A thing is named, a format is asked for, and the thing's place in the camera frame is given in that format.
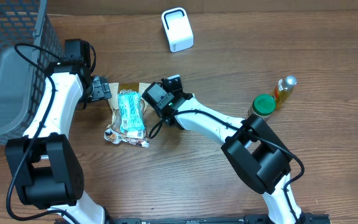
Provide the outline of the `teal tissue pack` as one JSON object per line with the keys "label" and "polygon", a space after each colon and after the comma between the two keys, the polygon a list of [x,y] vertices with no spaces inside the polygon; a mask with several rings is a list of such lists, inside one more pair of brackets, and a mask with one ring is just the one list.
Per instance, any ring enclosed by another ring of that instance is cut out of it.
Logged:
{"label": "teal tissue pack", "polygon": [[141,131],[145,129],[141,96],[138,92],[118,94],[119,112],[121,115],[120,130]]}

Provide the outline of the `brown snack bag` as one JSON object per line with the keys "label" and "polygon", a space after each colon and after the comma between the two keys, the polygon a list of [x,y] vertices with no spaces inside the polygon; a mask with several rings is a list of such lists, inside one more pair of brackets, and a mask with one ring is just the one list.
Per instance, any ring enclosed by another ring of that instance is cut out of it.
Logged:
{"label": "brown snack bag", "polygon": [[142,94],[148,83],[110,83],[112,98],[108,99],[112,111],[111,124],[104,132],[104,139],[113,143],[128,143],[149,147],[144,113],[148,103]]}

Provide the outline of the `green lid white jar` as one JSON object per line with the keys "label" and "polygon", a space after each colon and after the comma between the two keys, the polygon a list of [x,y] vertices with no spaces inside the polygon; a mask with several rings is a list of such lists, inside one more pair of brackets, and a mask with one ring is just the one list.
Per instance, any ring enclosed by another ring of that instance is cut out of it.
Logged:
{"label": "green lid white jar", "polygon": [[248,109],[248,116],[254,114],[266,120],[276,109],[275,99],[268,94],[258,95]]}

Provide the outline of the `yellow oil bottle silver cap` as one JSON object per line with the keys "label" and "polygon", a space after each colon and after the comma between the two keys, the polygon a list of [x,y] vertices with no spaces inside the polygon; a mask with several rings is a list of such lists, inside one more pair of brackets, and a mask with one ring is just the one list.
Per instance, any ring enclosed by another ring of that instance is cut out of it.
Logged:
{"label": "yellow oil bottle silver cap", "polygon": [[279,110],[283,106],[284,102],[286,102],[289,96],[293,93],[296,84],[297,79],[293,75],[287,76],[278,81],[273,91],[270,93],[275,100],[276,110]]}

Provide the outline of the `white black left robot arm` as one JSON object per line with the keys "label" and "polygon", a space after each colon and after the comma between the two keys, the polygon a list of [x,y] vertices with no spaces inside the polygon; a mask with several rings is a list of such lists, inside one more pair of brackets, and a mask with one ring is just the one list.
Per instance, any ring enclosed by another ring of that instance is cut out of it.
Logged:
{"label": "white black left robot arm", "polygon": [[45,75],[45,90],[22,137],[6,143],[12,174],[7,213],[18,221],[56,213],[65,223],[112,223],[108,211],[85,192],[83,169],[68,140],[79,103],[112,97],[108,81],[92,74],[96,51],[85,40],[66,40],[64,55],[52,57],[46,68],[31,63]]}

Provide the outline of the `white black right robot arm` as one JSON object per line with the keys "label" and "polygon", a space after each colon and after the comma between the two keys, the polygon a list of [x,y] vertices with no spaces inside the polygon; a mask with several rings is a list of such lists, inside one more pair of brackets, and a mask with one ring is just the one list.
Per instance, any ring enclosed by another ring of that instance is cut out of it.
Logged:
{"label": "white black right robot arm", "polygon": [[142,97],[160,117],[152,138],[163,123],[206,136],[221,146],[241,181],[263,196],[271,222],[304,222],[290,187],[301,177],[290,176],[290,163],[298,158],[260,116],[232,117],[202,105],[183,91],[179,75],[153,82]]}

